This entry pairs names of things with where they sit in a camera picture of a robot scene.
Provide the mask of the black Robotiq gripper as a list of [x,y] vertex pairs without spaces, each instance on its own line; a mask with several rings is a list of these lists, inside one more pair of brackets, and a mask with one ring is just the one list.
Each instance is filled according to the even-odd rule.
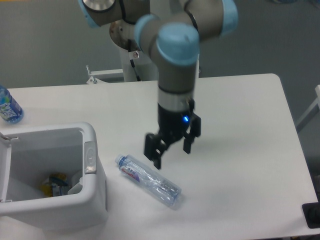
[[144,155],[153,162],[156,169],[162,168],[162,155],[171,144],[184,137],[183,151],[191,153],[191,147],[201,135],[201,118],[187,108],[184,111],[170,111],[158,105],[158,133],[147,133],[144,142]]

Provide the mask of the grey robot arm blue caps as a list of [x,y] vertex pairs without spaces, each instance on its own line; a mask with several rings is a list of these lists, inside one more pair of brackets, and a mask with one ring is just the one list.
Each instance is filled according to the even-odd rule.
[[200,42],[234,31],[238,10],[232,0],[187,0],[183,10],[167,19],[151,13],[148,0],[80,0],[88,24],[98,28],[124,21],[134,31],[130,45],[144,53],[158,70],[157,133],[145,136],[144,155],[161,168],[168,148],[183,141],[183,149],[201,135],[201,118],[194,113],[194,88]]

